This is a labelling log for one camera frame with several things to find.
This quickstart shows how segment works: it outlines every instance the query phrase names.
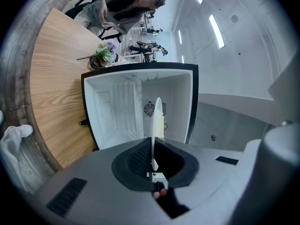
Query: open refrigerator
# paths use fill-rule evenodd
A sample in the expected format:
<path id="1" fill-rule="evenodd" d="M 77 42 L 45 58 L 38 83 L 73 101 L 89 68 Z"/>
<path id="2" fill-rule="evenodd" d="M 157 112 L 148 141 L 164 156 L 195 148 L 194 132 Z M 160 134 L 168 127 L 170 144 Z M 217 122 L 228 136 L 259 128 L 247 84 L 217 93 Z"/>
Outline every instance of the open refrigerator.
<path id="1" fill-rule="evenodd" d="M 82 74 L 82 98 L 96 146 L 110 148 L 150 137 L 161 98 L 164 138 L 189 143 L 197 110 L 198 66 L 126 64 Z"/>

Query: refrigerator door frame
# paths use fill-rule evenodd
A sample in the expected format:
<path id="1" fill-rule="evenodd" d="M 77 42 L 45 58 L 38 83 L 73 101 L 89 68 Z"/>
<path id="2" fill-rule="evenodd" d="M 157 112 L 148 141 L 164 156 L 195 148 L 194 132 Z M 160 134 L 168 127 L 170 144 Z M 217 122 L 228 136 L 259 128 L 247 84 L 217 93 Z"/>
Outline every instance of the refrigerator door frame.
<path id="1" fill-rule="evenodd" d="M 197 103 L 198 103 L 198 90 L 199 90 L 199 69 L 198 65 L 195 64 L 182 64 L 182 63 L 174 63 L 174 62 L 156 62 L 156 63 L 132 63 L 132 64 L 124 64 L 114 67 L 105 67 L 99 70 L 94 70 L 91 72 L 87 72 L 84 74 L 81 74 L 81 89 L 82 89 L 82 100 L 83 100 L 83 107 L 84 107 L 84 113 L 86 116 L 87 124 L 90 129 L 90 134 L 92 135 L 93 141 L 96 145 L 96 148 L 99 149 L 96 139 L 94 137 L 89 115 L 87 111 L 86 101 L 85 101 L 85 93 L 84 93 L 84 80 L 88 77 L 96 76 L 96 75 L 102 75 L 107 73 L 115 73 L 115 72 L 121 72 L 121 71 L 129 71 L 129 70 L 142 70 L 142 69 L 182 69 L 182 70 L 191 70 L 193 72 L 193 97 L 192 97 L 192 108 L 191 108 L 191 114 L 190 114 L 190 121 L 188 126 L 188 132 L 187 132 L 187 138 L 185 143 L 190 144 L 194 125 L 195 125 L 195 119 L 196 119 L 196 113 L 197 113 Z"/>

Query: black vent grille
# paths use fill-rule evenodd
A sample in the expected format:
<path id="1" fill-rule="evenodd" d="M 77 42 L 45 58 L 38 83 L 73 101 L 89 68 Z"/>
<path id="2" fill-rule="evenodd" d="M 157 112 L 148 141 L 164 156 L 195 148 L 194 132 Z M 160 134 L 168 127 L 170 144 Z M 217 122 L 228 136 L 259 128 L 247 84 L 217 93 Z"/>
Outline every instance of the black vent grille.
<path id="1" fill-rule="evenodd" d="M 151 143 L 139 148 L 134 153 L 130 154 L 127 159 L 127 165 L 131 172 L 147 179 L 147 172 L 151 163 Z"/>
<path id="2" fill-rule="evenodd" d="M 232 165 L 237 165 L 237 163 L 238 163 L 237 159 L 223 157 L 223 156 L 217 157 L 216 160 L 220 161 L 220 162 L 223 162 L 223 163 L 232 164 Z"/>
<path id="3" fill-rule="evenodd" d="M 162 103 L 164 116 L 167 114 L 167 103 Z"/>
<path id="4" fill-rule="evenodd" d="M 64 217 L 87 183 L 86 180 L 73 178 L 47 205 L 47 208 Z"/>

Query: fan vent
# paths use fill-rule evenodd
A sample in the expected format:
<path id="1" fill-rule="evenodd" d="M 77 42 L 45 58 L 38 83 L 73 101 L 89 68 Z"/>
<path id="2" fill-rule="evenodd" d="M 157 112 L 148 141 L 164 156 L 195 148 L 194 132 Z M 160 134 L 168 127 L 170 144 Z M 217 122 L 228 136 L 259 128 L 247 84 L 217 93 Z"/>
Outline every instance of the fan vent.
<path id="1" fill-rule="evenodd" d="M 167 103 L 162 103 L 162 105 L 163 105 L 163 115 L 166 116 L 166 113 L 167 113 Z M 144 113 L 147 116 L 152 117 L 153 113 L 154 113 L 154 109 L 155 109 L 155 105 L 153 103 L 148 103 L 144 107 Z"/>
<path id="2" fill-rule="evenodd" d="M 152 117 L 153 113 L 154 113 L 154 108 L 155 105 L 153 103 L 148 103 L 146 104 L 146 106 L 144 107 L 144 113 L 149 116 Z"/>

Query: plant stem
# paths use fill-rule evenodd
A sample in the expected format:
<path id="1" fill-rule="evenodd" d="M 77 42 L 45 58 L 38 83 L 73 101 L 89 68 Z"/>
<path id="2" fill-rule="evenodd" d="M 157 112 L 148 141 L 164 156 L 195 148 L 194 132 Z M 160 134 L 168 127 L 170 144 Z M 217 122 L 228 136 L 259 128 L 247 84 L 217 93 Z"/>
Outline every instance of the plant stem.
<path id="1" fill-rule="evenodd" d="M 86 58 L 90 58 L 91 56 L 88 56 L 88 57 L 84 57 L 84 58 L 77 58 L 77 60 L 81 60 L 81 59 L 86 59 Z"/>

